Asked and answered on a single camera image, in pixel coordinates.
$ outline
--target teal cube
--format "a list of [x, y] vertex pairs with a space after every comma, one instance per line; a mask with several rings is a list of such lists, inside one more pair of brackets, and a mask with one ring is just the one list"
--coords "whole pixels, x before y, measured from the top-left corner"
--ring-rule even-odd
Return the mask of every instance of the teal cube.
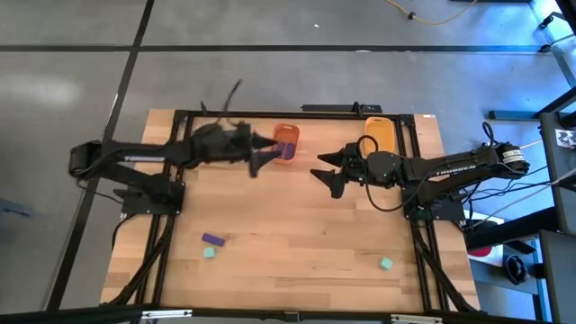
[[214, 249], [214, 247], [205, 247], [204, 248], [204, 257], [205, 258], [216, 257], [216, 249]]
[[388, 257], [383, 257], [382, 260], [380, 260], [380, 266], [384, 270], [390, 270], [392, 269], [392, 260], [390, 260]]

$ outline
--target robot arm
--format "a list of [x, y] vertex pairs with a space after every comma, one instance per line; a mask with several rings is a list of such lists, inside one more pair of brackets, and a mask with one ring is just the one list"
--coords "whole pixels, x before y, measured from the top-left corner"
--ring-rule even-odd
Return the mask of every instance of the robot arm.
[[122, 209], [127, 213], [179, 212], [184, 195], [184, 183], [170, 181], [167, 175], [147, 175], [120, 162], [163, 162], [173, 166], [194, 168], [200, 163], [228, 161], [248, 162], [250, 176], [280, 152], [259, 151], [276, 143], [250, 130], [244, 122], [235, 124], [234, 130], [224, 130], [218, 123], [203, 125], [181, 141], [164, 145], [120, 143], [111, 141], [103, 145], [92, 141], [70, 151], [68, 172], [77, 180], [103, 177], [128, 185], [128, 190], [114, 190], [121, 198], [133, 198]]
[[[469, 152], [445, 157], [425, 159], [400, 157], [391, 152], [376, 151], [362, 156], [358, 142], [348, 143], [336, 153], [319, 155], [318, 158], [340, 167], [340, 172], [312, 169], [311, 172], [330, 188], [333, 198], [340, 198], [345, 184], [358, 182], [391, 188], [418, 186], [418, 205], [427, 207], [438, 197], [452, 194], [469, 185], [499, 177], [519, 179], [528, 172], [519, 147], [509, 143], [482, 146]], [[429, 181], [435, 176], [450, 176], [440, 181]]]

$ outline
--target concrete floor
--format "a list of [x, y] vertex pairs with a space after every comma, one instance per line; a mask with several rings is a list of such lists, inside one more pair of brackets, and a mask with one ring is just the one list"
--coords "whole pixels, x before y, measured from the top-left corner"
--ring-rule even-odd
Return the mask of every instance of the concrete floor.
[[[538, 0], [537, 14], [546, 16], [550, 1]], [[445, 0], [399, 3], [429, 20], [466, 6]], [[131, 44], [144, 5], [144, 0], [1, 0], [0, 44]], [[452, 23], [430, 27], [378, 0], [166, 0], [155, 4], [144, 43], [538, 45], [546, 42], [538, 23], [527, 4], [477, 4]], [[35, 211], [31, 219], [0, 217], [2, 313], [36, 311], [45, 301], [81, 194], [66, 173], [68, 151], [102, 136], [127, 57], [0, 53], [0, 197]], [[551, 54], [141, 53], [114, 138], [139, 140], [150, 108], [198, 109], [200, 100], [218, 107], [239, 77], [245, 82], [235, 110], [298, 111], [302, 104], [357, 100], [390, 113], [436, 114], [446, 153], [486, 140], [481, 123], [488, 110], [538, 110], [569, 89]], [[500, 121], [493, 128], [498, 140], [526, 144], [539, 138], [536, 123]], [[545, 165], [541, 145], [525, 155], [534, 169]], [[546, 178], [543, 171], [523, 180]], [[490, 180], [482, 188], [505, 183]], [[109, 193], [113, 187], [103, 182], [99, 190]], [[474, 208], [491, 213], [523, 194]], [[552, 204], [550, 193], [541, 195]], [[501, 216], [514, 219], [543, 207], [527, 202]], [[118, 205], [95, 198], [63, 307], [98, 303], [119, 213]], [[485, 296], [494, 292], [503, 293]], [[529, 295], [514, 296], [531, 307]], [[518, 309], [490, 300], [481, 296], [491, 313], [519, 316]]]

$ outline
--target purple object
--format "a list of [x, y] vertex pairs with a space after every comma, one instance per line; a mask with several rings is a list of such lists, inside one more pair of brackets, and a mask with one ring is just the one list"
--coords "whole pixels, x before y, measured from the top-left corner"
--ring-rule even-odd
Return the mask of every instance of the purple object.
[[278, 145], [276, 146], [276, 150], [280, 152], [280, 158], [282, 158], [282, 154], [284, 154], [284, 146], [286, 145], [286, 143], [284, 142], [280, 142], [278, 143]]
[[224, 246], [224, 242], [226, 242], [226, 241], [224, 240], [224, 238], [217, 238], [217, 237], [215, 237], [215, 236], [213, 236], [213, 235], [210, 235], [210, 234], [208, 234], [208, 233], [202, 234], [202, 240], [203, 240], [204, 242], [208, 242], [208, 243], [210, 243], [210, 244], [213, 244], [213, 245], [219, 246], [219, 247], [223, 247], [223, 246]]
[[294, 158], [294, 144], [288, 143], [288, 145], [286, 145], [284, 159], [291, 159], [291, 158]]

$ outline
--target wooden tabletop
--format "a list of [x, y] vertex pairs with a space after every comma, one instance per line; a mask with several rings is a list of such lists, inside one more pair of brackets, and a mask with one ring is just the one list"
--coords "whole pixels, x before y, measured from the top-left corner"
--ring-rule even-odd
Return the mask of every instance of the wooden tabletop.
[[[174, 111], [151, 110], [143, 142], [165, 143]], [[434, 115], [416, 115], [421, 155], [444, 154]], [[410, 234], [402, 211], [383, 213], [366, 198], [365, 189], [349, 184], [341, 199], [310, 174], [330, 170], [321, 153], [335, 152], [363, 135], [363, 121], [243, 119], [261, 135], [272, 137], [286, 122], [300, 128], [293, 163], [270, 163], [258, 178], [246, 164], [210, 164], [184, 172], [186, 193], [167, 262], [161, 305], [186, 308], [300, 311], [422, 311], [419, 280]], [[213, 119], [196, 118], [194, 128]], [[160, 164], [137, 169], [159, 173]], [[401, 202], [400, 188], [371, 188], [383, 208]], [[126, 222], [102, 293], [115, 297], [140, 266], [151, 217]], [[450, 222], [436, 221], [442, 266], [466, 300], [478, 307], [464, 239]], [[204, 232], [226, 239], [216, 257], [205, 259]], [[382, 257], [392, 269], [379, 267]], [[428, 269], [433, 304], [434, 276]], [[154, 275], [149, 279], [147, 301]]]

